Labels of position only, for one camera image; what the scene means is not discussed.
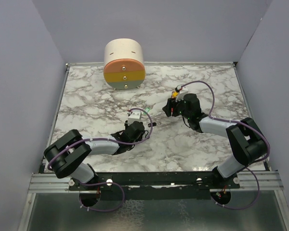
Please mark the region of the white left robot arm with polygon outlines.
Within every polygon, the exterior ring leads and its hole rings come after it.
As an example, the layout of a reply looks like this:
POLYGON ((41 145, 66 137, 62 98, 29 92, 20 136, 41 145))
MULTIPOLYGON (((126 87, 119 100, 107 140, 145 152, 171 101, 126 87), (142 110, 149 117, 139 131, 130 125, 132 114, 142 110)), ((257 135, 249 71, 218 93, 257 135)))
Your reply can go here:
POLYGON ((141 142, 146 130, 142 122, 134 121, 125 125, 125 129, 107 138, 84 139, 76 129, 70 130, 44 151, 48 169, 57 178, 72 177, 86 190, 96 186, 97 178, 94 169, 83 161, 89 155, 118 155, 134 148, 141 142))

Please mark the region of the yellow key tag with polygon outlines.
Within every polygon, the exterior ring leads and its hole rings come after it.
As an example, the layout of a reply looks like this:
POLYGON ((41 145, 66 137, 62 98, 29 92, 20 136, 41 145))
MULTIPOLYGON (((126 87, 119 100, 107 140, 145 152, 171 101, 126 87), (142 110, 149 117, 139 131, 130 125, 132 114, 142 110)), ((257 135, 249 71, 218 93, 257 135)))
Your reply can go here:
POLYGON ((179 92, 173 91, 173 92, 171 93, 171 98, 172 98, 172 99, 176 99, 178 95, 179 95, 179 92))

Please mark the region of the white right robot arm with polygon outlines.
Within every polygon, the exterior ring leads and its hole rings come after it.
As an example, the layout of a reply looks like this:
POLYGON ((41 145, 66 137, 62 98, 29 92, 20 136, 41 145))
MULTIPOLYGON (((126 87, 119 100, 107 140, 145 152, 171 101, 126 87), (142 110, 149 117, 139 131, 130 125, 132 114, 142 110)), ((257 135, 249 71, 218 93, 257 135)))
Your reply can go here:
POLYGON ((209 117, 202 112, 196 94, 188 93, 181 100, 169 98, 162 110, 167 117, 181 116, 185 124, 198 133, 228 138, 232 155, 213 169, 211 182, 216 188, 223 188, 228 184, 229 177, 269 153, 268 141, 253 119, 247 117, 230 122, 209 117))

